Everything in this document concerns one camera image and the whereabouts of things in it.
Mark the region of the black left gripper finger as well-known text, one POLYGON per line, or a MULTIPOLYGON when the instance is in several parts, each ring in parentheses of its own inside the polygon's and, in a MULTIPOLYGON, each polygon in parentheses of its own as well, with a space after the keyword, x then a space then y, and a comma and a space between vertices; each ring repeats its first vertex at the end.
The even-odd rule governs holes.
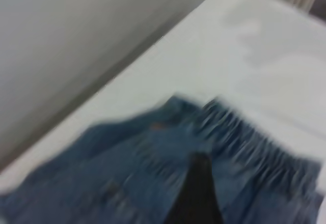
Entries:
POLYGON ((185 181, 165 223, 223 222, 215 196, 211 160, 205 153, 194 153, 185 181))

